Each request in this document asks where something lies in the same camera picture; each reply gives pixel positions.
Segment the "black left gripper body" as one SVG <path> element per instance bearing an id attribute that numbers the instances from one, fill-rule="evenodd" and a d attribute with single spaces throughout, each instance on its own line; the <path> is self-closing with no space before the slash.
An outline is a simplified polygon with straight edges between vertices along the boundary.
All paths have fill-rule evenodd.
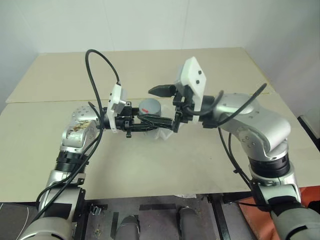
<path id="1" fill-rule="evenodd" d="M 125 103 L 123 109 L 115 117 L 116 129 L 126 133 L 126 138 L 132 137 L 134 116 L 132 102 L 128 101 Z"/>

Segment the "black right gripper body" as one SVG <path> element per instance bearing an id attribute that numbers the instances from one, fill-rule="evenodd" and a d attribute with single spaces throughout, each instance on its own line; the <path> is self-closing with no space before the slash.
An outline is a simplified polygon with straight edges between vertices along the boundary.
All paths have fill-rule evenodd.
<path id="1" fill-rule="evenodd" d="M 172 130 L 177 133 L 181 123 L 187 124 L 193 120 L 193 115 L 188 113 L 187 107 L 190 109 L 194 107 L 193 91 L 189 86 L 185 86 L 183 93 L 176 91 L 173 98 L 173 105 L 175 106 L 174 119 L 172 122 Z"/>

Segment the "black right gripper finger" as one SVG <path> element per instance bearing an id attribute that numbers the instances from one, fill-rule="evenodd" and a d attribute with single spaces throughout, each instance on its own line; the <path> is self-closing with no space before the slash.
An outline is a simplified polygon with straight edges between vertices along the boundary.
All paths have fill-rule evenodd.
<path id="1" fill-rule="evenodd" d="M 160 117 L 157 120 L 157 126 L 163 129 L 169 129 L 171 131 L 174 130 L 174 121 L 172 118 Z"/>
<path id="2" fill-rule="evenodd" d="M 157 85 L 148 90 L 150 95 L 160 98 L 170 98 L 176 94 L 176 86 L 173 84 Z"/>

